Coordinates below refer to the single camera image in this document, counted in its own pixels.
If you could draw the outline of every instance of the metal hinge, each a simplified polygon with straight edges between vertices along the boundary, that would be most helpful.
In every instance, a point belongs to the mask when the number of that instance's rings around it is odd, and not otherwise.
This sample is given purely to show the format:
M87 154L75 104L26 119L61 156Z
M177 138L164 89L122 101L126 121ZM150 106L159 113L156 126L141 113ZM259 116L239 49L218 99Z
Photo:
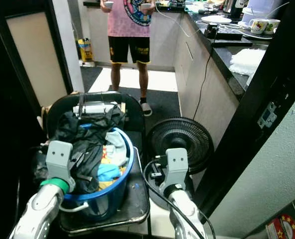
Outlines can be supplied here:
M276 105L273 102L270 102L266 109L263 111L262 115L258 119L258 125L260 128L268 127L270 128L273 122L276 120L277 115L274 113Z

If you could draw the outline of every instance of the yellow shorts trim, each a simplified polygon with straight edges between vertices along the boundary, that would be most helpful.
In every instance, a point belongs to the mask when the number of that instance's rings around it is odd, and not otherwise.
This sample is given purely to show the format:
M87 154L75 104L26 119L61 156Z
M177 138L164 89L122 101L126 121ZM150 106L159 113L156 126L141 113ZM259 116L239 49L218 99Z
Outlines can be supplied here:
M112 64L127 64L128 62L113 62L112 60L110 60L110 62L112 63Z
M142 62L142 61L139 61L139 60L136 60L136 62L139 62L139 63L142 63L142 64L150 64L151 63L151 61L149 61L149 62Z

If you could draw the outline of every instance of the blue plastic basin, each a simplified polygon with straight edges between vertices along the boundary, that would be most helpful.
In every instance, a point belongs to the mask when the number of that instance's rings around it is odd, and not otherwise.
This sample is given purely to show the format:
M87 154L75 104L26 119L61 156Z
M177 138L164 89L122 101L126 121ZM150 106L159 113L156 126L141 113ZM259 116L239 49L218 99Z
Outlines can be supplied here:
M79 207L83 205L84 202L88 203L89 207L73 213L87 220L102 221L111 217L116 212L122 203L127 177L133 166L134 151L131 140L118 128L113 128L112 131L118 131L125 141L127 150L126 156L129 157L129 161L124 174L111 186L102 191L89 194L66 194L64 196L62 207L66 209Z

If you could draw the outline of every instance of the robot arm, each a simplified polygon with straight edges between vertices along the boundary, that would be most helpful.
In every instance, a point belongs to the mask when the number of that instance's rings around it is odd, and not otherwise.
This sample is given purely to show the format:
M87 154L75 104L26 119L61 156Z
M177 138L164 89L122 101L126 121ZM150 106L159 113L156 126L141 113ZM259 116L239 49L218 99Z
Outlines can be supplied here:
M33 195L26 206L25 212L16 225L13 239L44 239L49 227L58 215L59 206L63 201L63 191L54 184L42 186L40 191Z
M46 163L49 180L42 182L41 189L33 195L10 235L10 239L45 239L51 222L56 218L64 194L72 192L75 181L70 169L76 162L71 162L72 145L61 141L49 144Z
M172 202L200 233L197 235L195 230L187 223L182 215L175 209L171 208L170 220L175 228L175 238L199 239L200 236L206 238L203 225L199 220L199 210L185 191L185 177L188 171L187 151L184 148L167 149L166 163L164 163L164 160L161 160L162 156L157 156L156 158L160 159L159 165L162 168L161 171L165 174L165 179L160 184L158 191L153 188L145 178L147 186L154 193L159 194L161 197L165 197Z
M201 235L206 238L203 225L199 220L199 211L197 206L192 200L190 200L188 194L183 191L182 188L179 189L179 185L176 186L177 190L169 195L169 200L185 214ZM199 239L198 235L191 228L191 226L174 209L171 209L170 220L175 228L176 239Z

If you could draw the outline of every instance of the hand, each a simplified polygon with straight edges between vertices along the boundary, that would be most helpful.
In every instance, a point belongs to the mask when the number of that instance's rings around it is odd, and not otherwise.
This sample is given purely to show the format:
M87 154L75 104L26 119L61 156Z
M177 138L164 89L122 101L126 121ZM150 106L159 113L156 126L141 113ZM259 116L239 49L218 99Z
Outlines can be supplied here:
M154 3L152 2L152 3L151 3L151 7L150 7L150 8L146 8L146 9L144 9L144 10L143 10L143 13L144 13L145 15L152 15L154 11L155 11L155 5L154 5Z
M101 0L101 2L100 2L101 10L102 10L103 12L105 12L105 13L109 13L109 12L111 12L112 9L106 7L106 6L104 5L104 2L105 2L104 0Z

